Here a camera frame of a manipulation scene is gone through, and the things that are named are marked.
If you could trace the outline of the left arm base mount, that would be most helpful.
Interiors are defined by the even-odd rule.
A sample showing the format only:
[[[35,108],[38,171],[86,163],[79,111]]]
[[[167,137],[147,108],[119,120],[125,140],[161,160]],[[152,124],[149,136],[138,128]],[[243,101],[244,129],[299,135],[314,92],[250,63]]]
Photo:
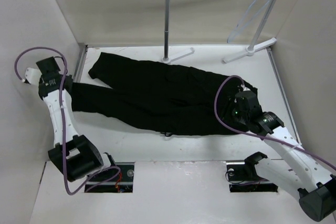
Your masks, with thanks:
[[[84,188],[85,193],[132,193],[135,163],[116,163],[120,168],[101,172],[90,179]]]

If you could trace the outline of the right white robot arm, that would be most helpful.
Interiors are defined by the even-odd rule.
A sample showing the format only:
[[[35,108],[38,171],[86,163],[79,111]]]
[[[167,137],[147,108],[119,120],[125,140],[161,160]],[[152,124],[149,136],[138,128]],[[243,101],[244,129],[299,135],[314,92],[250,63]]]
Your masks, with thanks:
[[[266,154],[255,152],[237,165],[227,165],[226,176],[240,188],[268,181],[298,201],[303,212],[320,222],[335,211],[335,174],[306,152],[273,112],[264,112],[257,95],[242,91],[228,100],[227,111],[235,123],[263,140],[288,165],[284,168]]]

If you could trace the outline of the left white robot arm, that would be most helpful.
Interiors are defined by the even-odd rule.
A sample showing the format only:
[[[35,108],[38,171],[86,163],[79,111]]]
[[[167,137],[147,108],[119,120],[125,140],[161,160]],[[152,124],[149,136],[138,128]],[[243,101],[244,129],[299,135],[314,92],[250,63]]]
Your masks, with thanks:
[[[71,108],[72,77],[62,80],[60,68],[54,57],[36,63],[41,72],[38,94],[48,108],[53,132],[54,147],[48,151],[48,157],[56,168],[73,182],[100,170],[106,181],[113,181],[118,175],[118,168],[103,158],[84,135],[80,135],[75,126]]]

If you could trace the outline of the black trousers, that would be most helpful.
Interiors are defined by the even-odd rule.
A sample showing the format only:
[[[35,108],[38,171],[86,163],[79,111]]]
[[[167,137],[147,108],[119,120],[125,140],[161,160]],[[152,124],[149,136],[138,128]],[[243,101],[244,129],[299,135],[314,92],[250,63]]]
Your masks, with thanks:
[[[89,76],[103,86],[72,85],[72,109],[116,118],[167,136],[234,135],[223,120],[237,78],[181,65],[101,53]]]

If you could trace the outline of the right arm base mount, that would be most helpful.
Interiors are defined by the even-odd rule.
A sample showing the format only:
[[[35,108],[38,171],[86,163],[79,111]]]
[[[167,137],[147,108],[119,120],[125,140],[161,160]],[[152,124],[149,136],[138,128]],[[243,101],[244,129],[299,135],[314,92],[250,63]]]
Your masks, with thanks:
[[[225,178],[231,193],[277,193],[278,186],[254,175],[244,161],[227,162]]]

